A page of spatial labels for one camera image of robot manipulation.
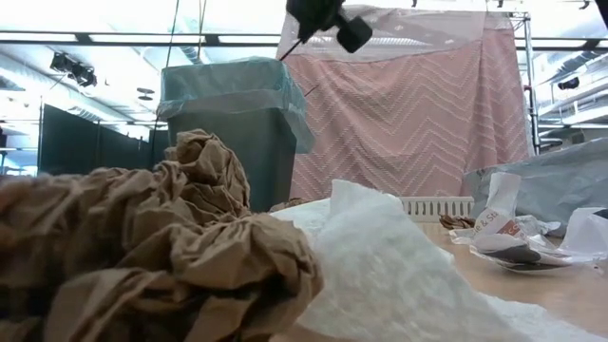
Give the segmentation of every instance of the chevron patterned fabric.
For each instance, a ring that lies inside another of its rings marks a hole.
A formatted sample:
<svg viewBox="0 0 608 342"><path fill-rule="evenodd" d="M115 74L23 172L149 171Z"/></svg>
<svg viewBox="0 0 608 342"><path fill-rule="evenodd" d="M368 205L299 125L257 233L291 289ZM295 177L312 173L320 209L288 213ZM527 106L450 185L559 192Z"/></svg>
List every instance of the chevron patterned fabric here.
<svg viewBox="0 0 608 342"><path fill-rule="evenodd" d="M313 152L292 197L326 198L342 179L397 196L464 196L463 175L528 157L513 29L463 47L370 63L286 59L308 100Z"/></svg>

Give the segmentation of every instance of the clear plastic wrap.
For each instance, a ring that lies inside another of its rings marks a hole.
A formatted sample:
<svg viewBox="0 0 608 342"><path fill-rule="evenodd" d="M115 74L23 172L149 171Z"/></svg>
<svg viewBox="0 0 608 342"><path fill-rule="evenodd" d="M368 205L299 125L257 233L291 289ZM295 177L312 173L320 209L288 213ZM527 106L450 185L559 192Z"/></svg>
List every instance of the clear plastic wrap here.
<svg viewBox="0 0 608 342"><path fill-rule="evenodd" d="M530 341L470 288L398 198L343 180L332 185L327 222L308 234L325 287L300 326L361 342ZM318 223L294 224L304 221Z"/></svg>
<svg viewBox="0 0 608 342"><path fill-rule="evenodd" d="M306 99L278 60L255 57L162 70L158 108L162 120L181 113L238 114L274 109L283 113L292 129L296 152L309 152L314 137L306 125Z"/></svg>
<svg viewBox="0 0 608 342"><path fill-rule="evenodd" d="M317 32L293 55L306 54L343 62L386 61L405 55L461 48L482 39L484 29L512 29L506 13L422 9L380 9L345 6L349 17L361 16L373 29L371 39L356 53L348 53L335 39L338 28ZM277 55L297 40L299 24L287 14Z"/></svg>

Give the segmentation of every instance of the gray trash can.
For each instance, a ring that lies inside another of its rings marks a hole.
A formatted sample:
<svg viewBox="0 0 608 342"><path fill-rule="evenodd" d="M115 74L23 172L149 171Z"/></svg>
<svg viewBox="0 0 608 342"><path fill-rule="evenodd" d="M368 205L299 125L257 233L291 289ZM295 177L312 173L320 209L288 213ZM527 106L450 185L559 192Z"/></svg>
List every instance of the gray trash can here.
<svg viewBox="0 0 608 342"><path fill-rule="evenodd" d="M159 115L169 139L202 128L237 154L251 185L251 208L268 211L289 199L295 153L310 151L306 100L287 68L255 58L162 71Z"/></svg>

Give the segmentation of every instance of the table surface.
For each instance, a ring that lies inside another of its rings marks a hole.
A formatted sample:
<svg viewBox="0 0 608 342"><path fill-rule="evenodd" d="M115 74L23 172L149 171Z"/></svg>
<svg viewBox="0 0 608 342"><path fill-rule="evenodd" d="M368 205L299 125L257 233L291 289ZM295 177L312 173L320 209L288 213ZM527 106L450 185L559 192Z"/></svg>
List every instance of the table surface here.
<svg viewBox="0 0 608 342"><path fill-rule="evenodd" d="M519 275L473 256L468 246L454 245L438 223L419 223L427 236L454 255L458 271L471 286L504 300L538 304L552 315L577 325L589 333L608 337L608 268L562 270L558 275ZM335 338L293 327L272 342L338 342Z"/></svg>

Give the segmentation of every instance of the brown packing paper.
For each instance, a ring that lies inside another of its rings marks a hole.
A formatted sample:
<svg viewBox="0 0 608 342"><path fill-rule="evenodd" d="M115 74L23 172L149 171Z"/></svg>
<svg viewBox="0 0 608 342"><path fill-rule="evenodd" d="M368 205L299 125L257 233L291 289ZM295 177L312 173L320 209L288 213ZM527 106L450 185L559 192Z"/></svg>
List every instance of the brown packing paper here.
<svg viewBox="0 0 608 342"><path fill-rule="evenodd" d="M26 313L53 342L264 341L293 324L322 287L303 234L250 214L242 166L217 137L180 133L167 156L153 173L0 182L0 304L51 293L36 312L11 305L0 327Z"/></svg>
<svg viewBox="0 0 608 342"><path fill-rule="evenodd" d="M475 219L473 218L451 217L450 215L440 215L439 223L448 230L475 227Z"/></svg>
<svg viewBox="0 0 608 342"><path fill-rule="evenodd" d="M35 317L12 321L0 320L0 341L31 341L36 335L40 335L41 326L42 320Z"/></svg>

